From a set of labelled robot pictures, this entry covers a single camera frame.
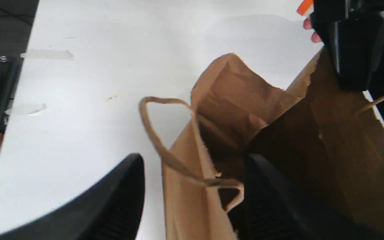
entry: tape residue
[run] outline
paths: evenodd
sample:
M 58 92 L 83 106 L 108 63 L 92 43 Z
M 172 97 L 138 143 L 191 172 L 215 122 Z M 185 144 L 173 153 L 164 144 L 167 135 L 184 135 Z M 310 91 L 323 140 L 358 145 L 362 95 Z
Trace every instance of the tape residue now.
M 47 109 L 45 103 L 41 104 L 20 104 L 5 111 L 7 115 L 33 115 L 41 113 Z
M 73 54 L 69 50 L 29 49 L 25 53 L 21 53 L 20 57 L 24 59 L 72 60 Z

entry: screw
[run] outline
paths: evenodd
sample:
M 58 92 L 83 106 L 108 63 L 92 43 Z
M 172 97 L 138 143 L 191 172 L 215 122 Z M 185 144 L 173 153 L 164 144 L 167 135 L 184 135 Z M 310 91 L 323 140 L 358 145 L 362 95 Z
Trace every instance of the screw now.
M 7 62 L 6 56 L 0 56 L 0 62 Z

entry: gray carpet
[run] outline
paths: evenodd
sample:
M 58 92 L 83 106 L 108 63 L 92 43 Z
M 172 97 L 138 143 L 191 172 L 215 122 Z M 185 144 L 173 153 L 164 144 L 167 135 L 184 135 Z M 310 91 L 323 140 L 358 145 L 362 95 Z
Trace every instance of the gray carpet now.
M 0 0 L 0 7 L 33 23 L 39 0 Z M 0 56 L 25 52 L 31 26 L 0 10 Z

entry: orange object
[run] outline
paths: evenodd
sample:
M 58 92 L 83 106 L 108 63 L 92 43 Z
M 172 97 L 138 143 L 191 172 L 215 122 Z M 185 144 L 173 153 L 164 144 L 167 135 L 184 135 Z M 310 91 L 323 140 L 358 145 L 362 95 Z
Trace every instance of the orange object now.
M 314 11 L 314 0 L 304 0 L 297 9 L 297 13 L 308 17 Z

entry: white tabletop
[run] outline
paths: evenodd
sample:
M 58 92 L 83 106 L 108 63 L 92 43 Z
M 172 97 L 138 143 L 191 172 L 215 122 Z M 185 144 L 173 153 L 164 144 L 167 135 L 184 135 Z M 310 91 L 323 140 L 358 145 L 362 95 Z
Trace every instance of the white tabletop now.
M 321 47 L 302 28 L 300 2 L 41 0 L 14 106 L 47 110 L 10 118 L 0 155 L 0 234 L 62 206 L 139 152 L 146 198 L 137 239 L 165 239 L 161 163 L 139 100 L 188 100 L 201 72 L 229 52 L 286 88 Z M 175 106 L 152 106 L 151 117 L 168 145 L 189 120 Z

